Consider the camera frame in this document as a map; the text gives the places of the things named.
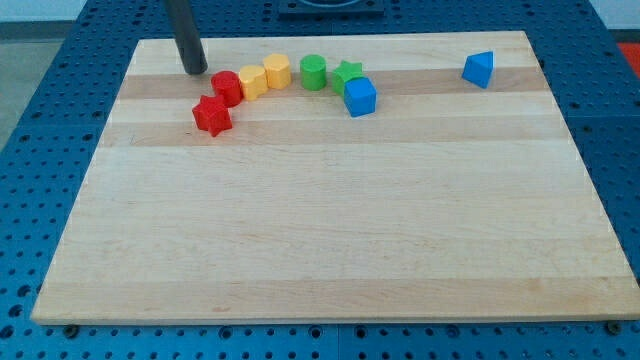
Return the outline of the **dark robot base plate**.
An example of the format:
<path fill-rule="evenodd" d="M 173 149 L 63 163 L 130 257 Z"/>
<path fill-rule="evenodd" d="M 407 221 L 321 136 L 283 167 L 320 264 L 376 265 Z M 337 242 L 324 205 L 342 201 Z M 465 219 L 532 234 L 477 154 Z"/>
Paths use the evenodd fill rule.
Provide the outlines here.
<path fill-rule="evenodd" d="M 278 2 L 280 19 L 304 16 L 382 15 L 384 11 L 384 0 L 280 0 Z"/>

